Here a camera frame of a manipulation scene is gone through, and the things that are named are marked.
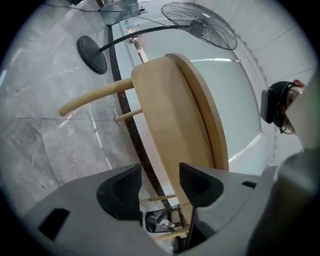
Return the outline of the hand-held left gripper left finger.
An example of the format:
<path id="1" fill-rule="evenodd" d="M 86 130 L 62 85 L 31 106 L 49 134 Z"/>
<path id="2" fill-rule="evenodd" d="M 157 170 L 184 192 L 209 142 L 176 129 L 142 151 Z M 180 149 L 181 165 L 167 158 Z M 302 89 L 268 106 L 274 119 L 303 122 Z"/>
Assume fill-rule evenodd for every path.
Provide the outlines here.
<path id="1" fill-rule="evenodd" d="M 168 256 L 142 228 L 140 164 L 67 182 L 23 223 L 53 256 Z"/>

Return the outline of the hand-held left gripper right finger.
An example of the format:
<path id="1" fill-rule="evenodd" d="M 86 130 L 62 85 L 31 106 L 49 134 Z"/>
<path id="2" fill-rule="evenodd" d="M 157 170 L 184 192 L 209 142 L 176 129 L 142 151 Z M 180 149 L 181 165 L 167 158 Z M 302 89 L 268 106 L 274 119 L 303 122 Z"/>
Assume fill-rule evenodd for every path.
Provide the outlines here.
<path id="1" fill-rule="evenodd" d="M 204 172 L 180 163 L 180 186 L 192 205 L 190 231 L 184 248 L 191 249 L 218 233 L 240 212 L 260 178 L 218 169 Z"/>

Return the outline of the wide grey roller blind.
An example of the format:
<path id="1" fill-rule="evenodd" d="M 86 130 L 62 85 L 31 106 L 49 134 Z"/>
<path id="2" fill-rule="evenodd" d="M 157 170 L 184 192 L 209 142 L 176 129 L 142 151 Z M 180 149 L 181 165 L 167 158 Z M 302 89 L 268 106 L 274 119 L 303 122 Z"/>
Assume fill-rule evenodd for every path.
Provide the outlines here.
<path id="1" fill-rule="evenodd" d="M 238 61 L 207 58 L 191 62 L 203 76 L 215 102 L 231 159 L 261 132 L 249 79 Z"/>

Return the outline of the black standing fan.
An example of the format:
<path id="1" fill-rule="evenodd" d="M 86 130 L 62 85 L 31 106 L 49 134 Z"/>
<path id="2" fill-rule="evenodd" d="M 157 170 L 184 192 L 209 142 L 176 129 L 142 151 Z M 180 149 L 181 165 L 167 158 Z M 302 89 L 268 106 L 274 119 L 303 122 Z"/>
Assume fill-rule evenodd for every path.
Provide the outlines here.
<path id="1" fill-rule="evenodd" d="M 235 31 L 229 23 L 216 12 L 196 3 L 174 1 L 165 4 L 161 13 L 172 25 L 139 30 L 115 39 L 99 47 L 89 36 L 81 36 L 77 42 L 77 51 L 84 63 L 95 73 L 105 74 L 108 70 L 106 57 L 103 51 L 123 41 L 134 39 L 143 34 L 163 30 L 183 30 L 190 35 L 220 49 L 233 51 L 238 46 Z"/>

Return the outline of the narrow grey roller blind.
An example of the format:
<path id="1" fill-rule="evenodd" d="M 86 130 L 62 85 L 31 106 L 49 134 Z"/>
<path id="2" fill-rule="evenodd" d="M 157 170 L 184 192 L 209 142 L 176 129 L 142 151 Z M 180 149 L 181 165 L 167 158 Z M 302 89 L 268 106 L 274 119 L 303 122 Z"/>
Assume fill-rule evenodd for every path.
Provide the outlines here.
<path id="1" fill-rule="evenodd" d="M 141 37 L 141 47 L 149 60 L 178 53 L 192 62 L 237 62 L 232 51 L 212 46 L 183 30 L 168 29 L 149 32 Z"/>

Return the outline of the glass tank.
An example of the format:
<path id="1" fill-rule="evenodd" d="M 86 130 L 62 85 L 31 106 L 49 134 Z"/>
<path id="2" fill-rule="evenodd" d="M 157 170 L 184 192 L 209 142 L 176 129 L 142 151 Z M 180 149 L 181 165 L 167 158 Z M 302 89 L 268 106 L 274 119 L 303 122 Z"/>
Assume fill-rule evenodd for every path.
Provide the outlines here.
<path id="1" fill-rule="evenodd" d="M 106 0 L 98 11 L 105 24 L 112 26 L 120 21 L 140 15 L 138 0 Z"/>

